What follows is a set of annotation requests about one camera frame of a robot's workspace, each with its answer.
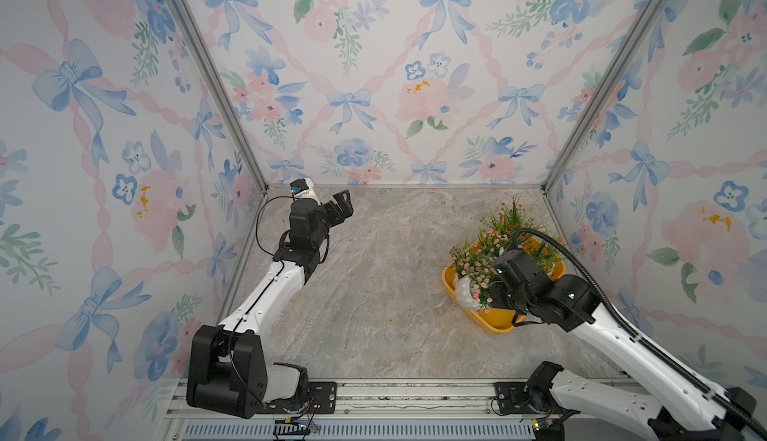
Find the yellow storage box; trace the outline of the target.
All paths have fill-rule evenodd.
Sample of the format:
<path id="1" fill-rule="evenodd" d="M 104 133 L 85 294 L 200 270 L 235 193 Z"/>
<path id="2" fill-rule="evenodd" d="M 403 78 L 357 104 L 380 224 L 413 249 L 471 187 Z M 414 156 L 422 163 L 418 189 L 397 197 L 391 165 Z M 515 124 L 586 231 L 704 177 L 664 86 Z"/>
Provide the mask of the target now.
<path id="1" fill-rule="evenodd" d="M 503 241 L 498 238 L 492 238 L 488 235 L 481 236 L 488 241 L 494 242 L 499 247 L 499 254 L 503 248 L 507 247 L 508 241 Z M 457 303 L 455 299 L 455 271 L 453 265 L 450 264 L 443 270 L 441 275 L 443 281 L 443 288 L 453 301 Z M 470 311 L 461 307 L 461 309 L 471 317 L 483 330 L 490 334 L 505 334 L 513 331 L 514 326 L 511 325 L 511 314 L 496 309 L 487 309 L 483 311 Z"/>

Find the potted plant pink front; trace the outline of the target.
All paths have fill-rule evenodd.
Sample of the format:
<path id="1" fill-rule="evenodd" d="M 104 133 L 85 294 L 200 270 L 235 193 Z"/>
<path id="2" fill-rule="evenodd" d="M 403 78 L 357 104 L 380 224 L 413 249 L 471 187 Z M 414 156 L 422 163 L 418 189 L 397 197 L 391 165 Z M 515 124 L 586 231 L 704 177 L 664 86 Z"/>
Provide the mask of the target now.
<path id="1" fill-rule="evenodd" d="M 455 267 L 455 299 L 462 308 L 470 311 L 509 309 L 507 297 L 507 285 L 489 262 L 464 262 Z"/>

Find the potted plant orange red flowers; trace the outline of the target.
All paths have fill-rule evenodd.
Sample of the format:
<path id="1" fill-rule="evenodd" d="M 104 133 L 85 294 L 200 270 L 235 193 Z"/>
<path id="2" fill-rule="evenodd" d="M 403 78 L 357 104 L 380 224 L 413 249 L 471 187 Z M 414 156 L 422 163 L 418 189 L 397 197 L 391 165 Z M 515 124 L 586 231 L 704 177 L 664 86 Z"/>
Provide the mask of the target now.
<path id="1" fill-rule="evenodd" d="M 557 277 L 564 269 L 562 254 L 544 240 L 531 237 L 525 242 L 525 252 L 549 275 Z"/>

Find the potted plant pink flowers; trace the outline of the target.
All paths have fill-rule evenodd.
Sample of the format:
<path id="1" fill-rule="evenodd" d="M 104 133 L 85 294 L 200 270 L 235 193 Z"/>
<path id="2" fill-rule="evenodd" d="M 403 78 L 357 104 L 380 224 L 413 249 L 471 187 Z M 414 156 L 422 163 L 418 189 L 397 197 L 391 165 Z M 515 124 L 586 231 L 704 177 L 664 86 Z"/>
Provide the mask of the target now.
<path id="1" fill-rule="evenodd" d="M 453 246 L 449 250 L 453 270 L 459 278 L 468 276 L 474 281 L 493 278 L 493 262 L 499 254 L 499 247 L 492 241 L 481 238 L 473 243 Z"/>

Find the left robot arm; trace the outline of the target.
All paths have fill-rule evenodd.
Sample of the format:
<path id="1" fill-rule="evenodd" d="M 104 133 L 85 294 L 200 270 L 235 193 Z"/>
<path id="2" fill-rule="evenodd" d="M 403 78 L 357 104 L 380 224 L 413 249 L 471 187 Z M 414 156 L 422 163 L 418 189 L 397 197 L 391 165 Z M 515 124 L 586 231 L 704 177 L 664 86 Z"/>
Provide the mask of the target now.
<path id="1" fill-rule="evenodd" d="M 332 228 L 352 217 L 354 207 L 348 191 L 323 203 L 309 179 L 294 181 L 289 198 L 289 227 L 270 253 L 266 275 L 230 315 L 193 337 L 186 390 L 191 407 L 249 419 L 303 413 L 312 404 L 307 368 L 269 362 L 264 341 L 326 261 Z"/>

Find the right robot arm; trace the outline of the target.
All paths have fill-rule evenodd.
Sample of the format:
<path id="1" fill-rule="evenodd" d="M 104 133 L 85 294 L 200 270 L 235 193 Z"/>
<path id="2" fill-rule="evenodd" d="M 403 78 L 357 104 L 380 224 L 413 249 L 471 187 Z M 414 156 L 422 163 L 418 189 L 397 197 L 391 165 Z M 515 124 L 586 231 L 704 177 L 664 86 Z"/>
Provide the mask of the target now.
<path id="1" fill-rule="evenodd" d="M 589 381 L 543 361 L 525 387 L 535 410 L 585 413 L 650 440 L 740 440 L 745 429 L 766 436 L 753 415 L 753 396 L 683 365 L 631 324 L 584 267 L 552 280 L 524 250 L 513 249 L 493 262 L 493 271 L 499 277 L 491 287 L 493 305 L 575 335 L 646 391 Z"/>

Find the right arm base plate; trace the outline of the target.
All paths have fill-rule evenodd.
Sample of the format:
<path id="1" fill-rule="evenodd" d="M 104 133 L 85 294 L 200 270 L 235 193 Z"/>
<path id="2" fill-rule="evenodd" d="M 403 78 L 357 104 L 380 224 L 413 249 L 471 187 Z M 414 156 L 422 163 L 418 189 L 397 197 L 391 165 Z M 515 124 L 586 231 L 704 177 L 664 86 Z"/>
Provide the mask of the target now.
<path id="1" fill-rule="evenodd" d="M 493 385 L 493 411 L 507 415 L 549 415 L 555 403 L 542 391 L 530 391 L 524 381 L 499 381 Z"/>

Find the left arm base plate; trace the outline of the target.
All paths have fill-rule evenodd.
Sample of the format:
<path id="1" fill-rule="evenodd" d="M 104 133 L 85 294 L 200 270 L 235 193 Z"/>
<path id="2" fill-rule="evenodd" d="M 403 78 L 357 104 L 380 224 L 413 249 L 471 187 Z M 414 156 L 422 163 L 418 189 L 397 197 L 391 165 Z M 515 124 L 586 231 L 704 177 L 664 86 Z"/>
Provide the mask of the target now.
<path id="1" fill-rule="evenodd" d="M 337 397 L 338 383 L 335 381 L 301 380 L 292 397 L 267 402 L 259 412 L 281 416 L 334 414 Z"/>

